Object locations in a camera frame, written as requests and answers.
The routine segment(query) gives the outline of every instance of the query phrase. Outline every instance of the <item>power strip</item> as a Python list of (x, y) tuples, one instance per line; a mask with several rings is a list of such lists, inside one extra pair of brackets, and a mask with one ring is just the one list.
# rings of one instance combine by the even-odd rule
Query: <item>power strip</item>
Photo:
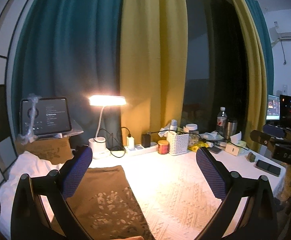
[(127, 146), (124, 147), (126, 154), (129, 156), (140, 155), (145, 153), (157, 152), (158, 144), (156, 142), (151, 142), (150, 147), (144, 148), (141, 144), (134, 146), (134, 150), (129, 150)]

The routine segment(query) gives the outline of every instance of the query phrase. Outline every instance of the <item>tissue box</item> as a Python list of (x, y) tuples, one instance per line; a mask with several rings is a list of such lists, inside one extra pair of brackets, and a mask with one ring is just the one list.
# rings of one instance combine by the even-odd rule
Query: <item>tissue box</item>
[[(244, 141), (239, 141), (237, 145), (241, 146), (241, 147), (246, 147), (247, 143)], [(232, 143), (227, 143), (225, 151), (227, 153), (234, 155), (234, 156), (238, 156), (240, 153), (244, 152), (244, 149), (242, 149), (238, 146), (235, 146)]]

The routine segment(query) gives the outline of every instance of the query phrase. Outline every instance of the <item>tablet screen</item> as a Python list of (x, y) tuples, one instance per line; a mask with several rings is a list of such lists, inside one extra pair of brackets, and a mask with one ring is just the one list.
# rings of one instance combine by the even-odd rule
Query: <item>tablet screen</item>
[[(21, 102), (21, 134), (25, 135), (30, 126), (32, 102)], [(35, 135), (53, 134), (71, 130), (66, 98), (41, 98), (35, 109), (33, 132)]]

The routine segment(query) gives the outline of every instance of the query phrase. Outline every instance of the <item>brown cloth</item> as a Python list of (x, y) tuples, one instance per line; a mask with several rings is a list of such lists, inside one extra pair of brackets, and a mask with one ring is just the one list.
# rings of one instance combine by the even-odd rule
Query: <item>brown cloth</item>
[[(155, 240), (121, 166), (89, 168), (67, 202), (95, 240), (132, 236)], [(62, 234), (55, 218), (52, 228)]]
[(65, 163), (73, 158), (69, 137), (40, 139), (26, 145), (22, 145), (16, 140), (15, 148), (18, 154), (28, 151), (41, 160), (51, 161), (54, 165)]

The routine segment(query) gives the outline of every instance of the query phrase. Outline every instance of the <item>monitor screen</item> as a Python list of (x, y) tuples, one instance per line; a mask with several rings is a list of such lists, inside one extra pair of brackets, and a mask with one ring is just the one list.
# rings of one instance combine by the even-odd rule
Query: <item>monitor screen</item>
[[(30, 126), (32, 102), (21, 102), (21, 134), (25, 135)], [(66, 98), (41, 98), (36, 104), (33, 132), (35, 135), (53, 134), (71, 130)]]
[(266, 120), (280, 119), (280, 98), (268, 95), (267, 117)]

